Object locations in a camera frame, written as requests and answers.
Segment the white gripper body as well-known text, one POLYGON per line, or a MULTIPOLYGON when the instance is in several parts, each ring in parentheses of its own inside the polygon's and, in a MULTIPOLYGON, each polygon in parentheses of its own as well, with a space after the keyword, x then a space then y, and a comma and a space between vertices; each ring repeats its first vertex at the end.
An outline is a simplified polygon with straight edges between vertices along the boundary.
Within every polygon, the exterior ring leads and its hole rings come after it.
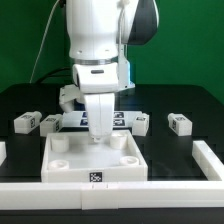
POLYGON ((85 95, 116 92, 119 88, 118 64, 74 64, 72 78, 72 84, 60 89, 59 105, 64 112, 72 112, 74 110, 73 101, 83 103, 85 95))

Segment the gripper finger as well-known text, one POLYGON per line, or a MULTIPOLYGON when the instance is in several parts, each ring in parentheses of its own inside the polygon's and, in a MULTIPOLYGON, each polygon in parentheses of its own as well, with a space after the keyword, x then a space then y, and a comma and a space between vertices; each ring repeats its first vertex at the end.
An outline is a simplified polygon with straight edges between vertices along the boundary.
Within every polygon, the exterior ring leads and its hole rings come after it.
POLYGON ((90 136, 98 142, 112 133, 115 94, 85 94, 84 102, 90 136))

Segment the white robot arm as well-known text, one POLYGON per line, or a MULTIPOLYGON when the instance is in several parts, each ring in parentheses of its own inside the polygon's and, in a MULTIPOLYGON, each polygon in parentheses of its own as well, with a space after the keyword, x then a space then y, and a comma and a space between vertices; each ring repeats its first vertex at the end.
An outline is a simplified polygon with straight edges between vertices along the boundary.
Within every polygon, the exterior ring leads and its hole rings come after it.
POLYGON ((129 45, 144 45, 156 34, 155 0, 66 0, 73 83, 60 91, 66 112, 85 105, 90 136, 101 139, 113 130, 115 94, 132 89, 129 45))

